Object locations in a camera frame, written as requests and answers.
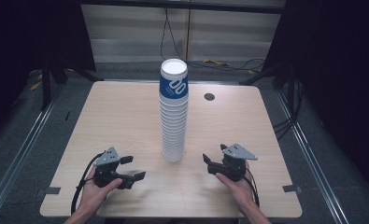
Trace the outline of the black overhead beam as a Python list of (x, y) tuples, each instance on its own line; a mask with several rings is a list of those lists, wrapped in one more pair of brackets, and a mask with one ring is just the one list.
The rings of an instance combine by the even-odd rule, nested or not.
[(214, 3), (202, 3), (202, 2), (200, 3), (184, 2), (184, 1), (172, 1), (172, 0), (168, 0), (168, 1), (165, 1), (165, 0), (79, 0), (79, 2), (84, 5), (96, 5), (96, 6), (153, 7), (153, 8), (246, 12), (246, 13), (262, 13), (262, 14), (283, 14), (286, 11), (284, 7), (261, 7), (261, 6), (214, 4)]

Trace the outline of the person's right hand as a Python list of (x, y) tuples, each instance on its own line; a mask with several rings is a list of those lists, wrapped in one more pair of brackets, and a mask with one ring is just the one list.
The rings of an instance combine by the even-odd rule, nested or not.
[(245, 177), (234, 182), (223, 174), (216, 173), (215, 177), (225, 185), (234, 197), (238, 210), (246, 217), (253, 216), (258, 209), (254, 201), (253, 190), (249, 184), (251, 176), (246, 172)]

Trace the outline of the stack of white paper cups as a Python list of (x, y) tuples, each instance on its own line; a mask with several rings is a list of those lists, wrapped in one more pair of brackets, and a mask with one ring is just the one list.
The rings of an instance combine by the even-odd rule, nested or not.
[(180, 59), (162, 63), (159, 100), (163, 156), (167, 161), (180, 161), (184, 155), (189, 102), (188, 67)]

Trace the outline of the person's left hand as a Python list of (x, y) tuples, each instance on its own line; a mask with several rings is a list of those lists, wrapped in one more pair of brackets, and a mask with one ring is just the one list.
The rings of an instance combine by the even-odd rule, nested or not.
[(117, 178), (107, 184), (105, 187), (98, 187), (93, 182), (95, 168), (92, 168), (88, 176), (86, 177), (86, 183), (84, 184), (80, 204), (77, 212), (82, 215), (94, 216), (99, 208), (106, 200), (107, 195), (122, 183), (120, 178)]

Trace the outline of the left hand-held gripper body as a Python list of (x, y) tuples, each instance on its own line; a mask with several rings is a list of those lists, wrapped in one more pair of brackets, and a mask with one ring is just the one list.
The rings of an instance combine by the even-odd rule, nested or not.
[[(125, 175), (117, 173), (120, 159), (121, 156), (118, 154), (117, 150), (114, 147), (110, 147), (94, 162), (95, 173), (93, 182), (96, 186), (102, 188), (117, 178), (122, 180)], [(122, 183), (118, 189), (124, 189)]]

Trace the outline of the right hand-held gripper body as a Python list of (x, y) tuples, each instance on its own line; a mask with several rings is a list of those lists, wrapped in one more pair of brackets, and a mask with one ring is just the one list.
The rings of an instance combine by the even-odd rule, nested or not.
[(255, 154), (239, 144), (229, 146), (222, 151), (222, 154), (222, 164), (219, 165), (218, 172), (234, 182), (239, 181), (246, 174), (246, 161), (258, 159)]

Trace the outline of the black curtain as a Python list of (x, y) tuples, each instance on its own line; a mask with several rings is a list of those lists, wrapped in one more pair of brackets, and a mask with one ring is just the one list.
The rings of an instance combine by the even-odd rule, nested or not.
[(286, 0), (266, 67), (295, 74), (369, 184), (369, 0)]
[(79, 0), (0, 0), (0, 124), (45, 64), (58, 82), (64, 68), (95, 69)]

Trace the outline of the black stand leg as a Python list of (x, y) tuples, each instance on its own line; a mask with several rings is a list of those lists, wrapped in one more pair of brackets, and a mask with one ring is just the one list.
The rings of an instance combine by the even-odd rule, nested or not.
[(91, 75), (86, 70), (79, 68), (76, 64), (70, 62), (54, 62), (46, 60), (41, 67), (42, 70), (42, 88), (43, 88), (43, 105), (42, 110), (45, 110), (51, 103), (50, 78), (53, 77), (57, 84), (65, 84), (68, 80), (66, 70), (71, 69), (75, 73), (87, 78), (89, 81), (103, 81), (101, 77)]
[(276, 90), (281, 90), (285, 84), (288, 84), (288, 106), (290, 111), (294, 108), (294, 82), (295, 82), (295, 68), (292, 63), (277, 63), (269, 68), (264, 68), (260, 73), (254, 77), (240, 81), (239, 84), (243, 86), (250, 86), (262, 78), (274, 76), (273, 87)]

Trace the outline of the yellow tape strip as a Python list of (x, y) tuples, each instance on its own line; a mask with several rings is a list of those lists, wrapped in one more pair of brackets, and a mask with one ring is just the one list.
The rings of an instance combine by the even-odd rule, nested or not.
[(224, 67), (229, 67), (230, 65), (228, 63), (224, 63), (224, 62), (220, 62), (220, 61), (215, 61), (215, 60), (209, 60), (209, 59), (205, 59), (203, 60), (203, 63), (213, 63), (217, 66), (224, 66)]
[(36, 76), (36, 80), (34, 81), (34, 83), (31, 85), (30, 87), (30, 91), (34, 91), (36, 90), (42, 83), (42, 79), (43, 79), (43, 75), (40, 74), (40, 75), (37, 75)]

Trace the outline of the metal floor rail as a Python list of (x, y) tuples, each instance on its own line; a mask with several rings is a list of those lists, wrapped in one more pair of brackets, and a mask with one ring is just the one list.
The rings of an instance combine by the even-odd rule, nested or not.
[(48, 103), (45, 102), (43, 104), (43, 108), (38, 114), (31, 130), (26, 135), (26, 138), (21, 144), (21, 147), (15, 154), (10, 156), (10, 158), (12, 159), (12, 163), (9, 165), (7, 171), (4, 173), (3, 177), (0, 180), (0, 209), (8, 193), (10, 192), (17, 176), (19, 175), (22, 166), (26, 162), (36, 139), (42, 132), (42, 129), (44, 128), (45, 123), (47, 122), (56, 101), (59, 99), (63, 88), (64, 84), (57, 85), (55, 95), (50, 98), (50, 101)]
[(288, 107), (288, 100), (282, 91), (277, 91), (277, 97), (284, 111), (285, 116), (290, 121), (293, 134), (304, 154), (305, 160), (310, 168), (312, 175), (318, 185), (319, 191), (328, 206), (330, 213), (334, 219), (335, 224), (349, 224), (348, 218), (339, 202), (336, 194), (334, 193), (329, 181), (327, 180), (324, 172), (322, 171), (319, 162), (309, 145), (309, 142), (302, 130), (302, 127), (298, 121), (295, 121)]

